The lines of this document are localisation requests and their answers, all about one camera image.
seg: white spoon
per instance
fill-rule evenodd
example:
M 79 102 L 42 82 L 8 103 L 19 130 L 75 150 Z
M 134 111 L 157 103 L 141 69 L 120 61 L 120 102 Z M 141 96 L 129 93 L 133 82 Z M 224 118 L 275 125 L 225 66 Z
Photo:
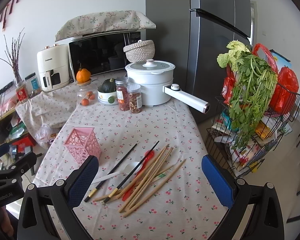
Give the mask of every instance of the white spoon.
M 111 173 L 111 174 L 108 174 L 106 176 L 103 176 L 101 178 L 98 178 L 98 179 L 94 179 L 92 181 L 92 184 L 94 183 L 98 183 L 98 182 L 101 182 L 101 181 L 104 181 L 106 179 L 109 179 L 109 178 L 112 178 L 114 176 L 117 176 L 119 175 L 120 173 L 125 173 L 125 174 L 129 174 L 137 165 L 139 164 L 139 162 L 131 162 L 131 163 L 128 163 L 123 169 L 120 169 L 114 173 Z M 138 172 L 140 169 L 141 169 L 141 166 L 140 165 L 135 172 Z

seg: pink pen holder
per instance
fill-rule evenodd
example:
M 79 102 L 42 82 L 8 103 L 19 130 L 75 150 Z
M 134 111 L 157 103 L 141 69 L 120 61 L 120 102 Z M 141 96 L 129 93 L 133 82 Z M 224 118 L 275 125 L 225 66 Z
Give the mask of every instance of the pink pen holder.
M 101 148 L 93 130 L 93 127 L 73 128 L 64 144 L 78 164 L 89 155 L 100 157 Z

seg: white wall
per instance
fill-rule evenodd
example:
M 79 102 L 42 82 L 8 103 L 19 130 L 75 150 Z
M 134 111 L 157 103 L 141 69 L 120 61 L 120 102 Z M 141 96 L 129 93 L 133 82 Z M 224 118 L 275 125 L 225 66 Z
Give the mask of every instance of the white wall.
M 291 0 L 257 2 L 257 42 L 291 60 L 300 93 L 300 12 Z
M 126 9 L 145 14 L 146 0 L 20 0 L 8 15 L 4 32 L 0 23 L 0 57 L 6 59 L 3 35 L 10 47 L 12 37 L 16 38 L 25 28 L 19 56 L 20 76 L 38 73 L 37 52 L 54 43 L 55 34 L 66 21 L 82 14 Z M 13 78 L 12 68 L 0 60 L 0 88 Z

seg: blue gripper pad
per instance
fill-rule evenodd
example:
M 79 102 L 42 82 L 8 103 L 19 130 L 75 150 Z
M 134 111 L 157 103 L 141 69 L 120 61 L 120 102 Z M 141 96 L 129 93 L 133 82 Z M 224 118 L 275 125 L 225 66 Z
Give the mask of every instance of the blue gripper pad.
M 236 196 L 234 178 L 209 154 L 202 158 L 201 167 L 220 203 L 230 209 Z
M 65 195 L 68 206 L 74 208 L 80 205 L 99 169 L 99 161 L 90 155 L 79 169 L 74 170 L 66 179 Z

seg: rope basket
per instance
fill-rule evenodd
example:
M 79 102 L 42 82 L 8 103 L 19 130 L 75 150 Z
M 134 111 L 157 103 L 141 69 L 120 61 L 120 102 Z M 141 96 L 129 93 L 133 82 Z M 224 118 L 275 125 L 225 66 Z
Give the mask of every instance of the rope basket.
M 137 43 L 125 46 L 123 52 L 126 53 L 126 57 L 131 63 L 146 61 L 154 57 L 154 43 L 151 40 L 140 40 Z

